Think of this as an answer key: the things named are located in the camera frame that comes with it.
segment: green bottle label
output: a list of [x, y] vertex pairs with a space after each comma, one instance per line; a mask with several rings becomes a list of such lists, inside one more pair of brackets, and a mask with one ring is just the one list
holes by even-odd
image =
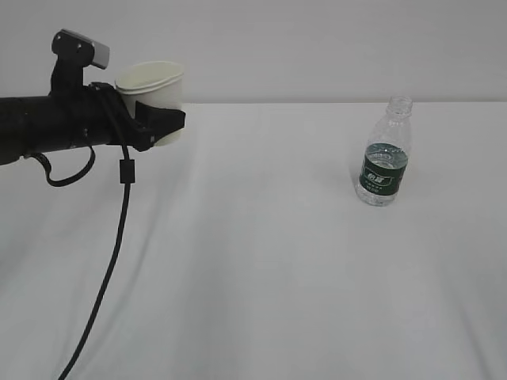
[[378, 166], [364, 156], [363, 169], [359, 181], [369, 192], [378, 196], [392, 196], [399, 190], [406, 165], [400, 169]]

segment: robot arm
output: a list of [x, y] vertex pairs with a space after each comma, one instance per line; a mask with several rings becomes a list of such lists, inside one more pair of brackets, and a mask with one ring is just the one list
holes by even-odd
[[83, 69], [104, 70], [109, 48], [75, 32], [56, 33], [57, 55], [51, 92], [45, 97], [0, 98], [0, 165], [19, 157], [40, 161], [43, 153], [96, 145], [150, 149], [159, 139], [185, 126], [185, 113], [137, 102], [132, 119], [118, 92], [107, 83], [83, 85]]

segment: white cup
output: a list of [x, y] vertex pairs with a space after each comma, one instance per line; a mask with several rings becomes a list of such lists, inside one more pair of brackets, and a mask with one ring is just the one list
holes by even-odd
[[[124, 100], [131, 117], [135, 117], [138, 101], [156, 108], [181, 109], [183, 66], [157, 61], [129, 67], [116, 80], [116, 89]], [[181, 130], [171, 133], [155, 145], [167, 145], [180, 137]]]

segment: water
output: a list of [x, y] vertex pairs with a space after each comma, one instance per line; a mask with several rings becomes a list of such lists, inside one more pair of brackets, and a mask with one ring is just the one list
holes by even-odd
[[[399, 183], [401, 179], [398, 177], [400, 175], [402, 176], [402, 171], [400, 171], [400, 169], [404, 169], [408, 162], [408, 156], [402, 149], [391, 144], [376, 143], [370, 145], [366, 149], [365, 155], [368, 160], [374, 164], [372, 166], [374, 171], [376, 167], [381, 168], [377, 169], [377, 171], [381, 171], [384, 175], [389, 175], [389, 177], [392, 176], [393, 184]], [[357, 183], [356, 193], [361, 200], [373, 206], [387, 206], [396, 198], [396, 193], [388, 196], [381, 196], [370, 192], [364, 188], [360, 182]]]

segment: bottle neck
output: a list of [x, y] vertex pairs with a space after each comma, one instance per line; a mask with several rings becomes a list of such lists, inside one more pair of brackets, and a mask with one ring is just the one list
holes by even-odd
[[412, 113], [403, 113], [400, 114], [398, 112], [392, 112], [389, 108], [386, 111], [386, 117], [391, 121], [401, 123], [403, 121], [407, 121], [412, 116]]
[[412, 115], [412, 99], [409, 97], [392, 97], [387, 105], [389, 118], [397, 121], [408, 119]]

